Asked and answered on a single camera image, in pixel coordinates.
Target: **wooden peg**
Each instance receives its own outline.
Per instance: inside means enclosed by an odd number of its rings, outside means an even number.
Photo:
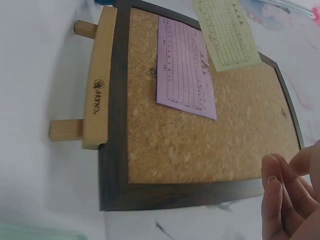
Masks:
[[[51,141],[76,141],[83,138],[83,119],[53,120],[50,123]]]
[[[73,28],[75,34],[89,39],[95,39],[97,29],[98,25],[81,20],[77,20]]]

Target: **yellow-green paper slip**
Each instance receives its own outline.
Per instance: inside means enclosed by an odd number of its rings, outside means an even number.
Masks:
[[[193,0],[217,72],[261,62],[238,0]]]

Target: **purple paper slip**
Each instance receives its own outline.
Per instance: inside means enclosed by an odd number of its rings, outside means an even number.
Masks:
[[[217,119],[206,42],[201,31],[159,17],[156,102]]]

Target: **cork surface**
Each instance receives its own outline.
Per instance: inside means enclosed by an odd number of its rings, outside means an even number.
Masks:
[[[217,120],[156,104],[158,16],[131,9],[128,53],[130,183],[204,183],[258,178],[261,158],[299,150],[275,70],[225,72],[209,65]]]

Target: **teal object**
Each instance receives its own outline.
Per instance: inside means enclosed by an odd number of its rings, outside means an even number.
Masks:
[[[0,224],[0,240],[88,240],[84,235],[58,230]]]
[[[94,0],[94,1],[100,5],[112,5],[114,3],[113,0]]]

